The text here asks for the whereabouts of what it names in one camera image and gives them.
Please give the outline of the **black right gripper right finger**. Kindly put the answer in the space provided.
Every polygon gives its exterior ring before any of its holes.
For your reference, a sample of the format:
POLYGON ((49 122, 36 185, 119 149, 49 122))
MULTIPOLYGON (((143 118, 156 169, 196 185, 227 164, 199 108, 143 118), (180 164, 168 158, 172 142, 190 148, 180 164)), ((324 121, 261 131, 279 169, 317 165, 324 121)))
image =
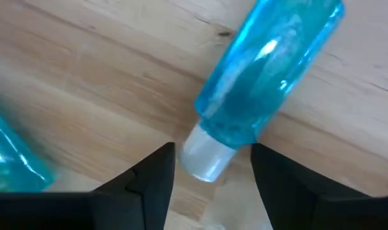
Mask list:
POLYGON ((388 229, 388 197, 370 197, 262 145, 251 147, 273 229, 388 229))

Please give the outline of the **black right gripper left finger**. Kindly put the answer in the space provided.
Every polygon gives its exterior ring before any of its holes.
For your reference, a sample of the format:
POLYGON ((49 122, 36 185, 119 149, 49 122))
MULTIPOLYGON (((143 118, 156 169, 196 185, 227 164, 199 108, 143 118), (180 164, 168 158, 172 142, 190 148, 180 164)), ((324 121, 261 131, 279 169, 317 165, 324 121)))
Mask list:
POLYGON ((0 229, 163 229, 174 173, 168 142, 90 192, 0 193, 0 229))

